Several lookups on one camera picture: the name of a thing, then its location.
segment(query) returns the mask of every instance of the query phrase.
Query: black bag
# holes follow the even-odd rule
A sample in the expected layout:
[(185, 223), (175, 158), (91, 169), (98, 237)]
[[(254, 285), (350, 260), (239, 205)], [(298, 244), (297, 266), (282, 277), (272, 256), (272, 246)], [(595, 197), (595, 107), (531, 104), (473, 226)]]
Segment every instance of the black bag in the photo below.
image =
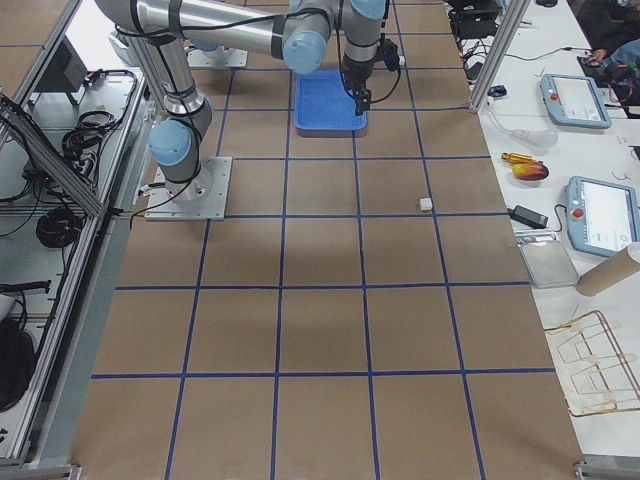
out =
[(31, 336), (17, 320), (0, 321), (0, 412), (17, 404), (29, 388), (36, 369)]

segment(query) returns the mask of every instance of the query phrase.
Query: floor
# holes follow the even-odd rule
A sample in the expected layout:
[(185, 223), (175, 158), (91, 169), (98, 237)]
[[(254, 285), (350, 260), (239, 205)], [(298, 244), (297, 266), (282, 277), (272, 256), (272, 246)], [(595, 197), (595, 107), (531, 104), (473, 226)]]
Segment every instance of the floor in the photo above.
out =
[[(249, 5), (285, 8), (266, 1)], [(234, 157), (227, 218), (136, 221), (71, 454), (83, 478), (573, 478), (444, 9), (390, 13), (408, 68), (362, 137), (300, 136), (273, 59), (197, 74), (217, 109), (203, 149)]]

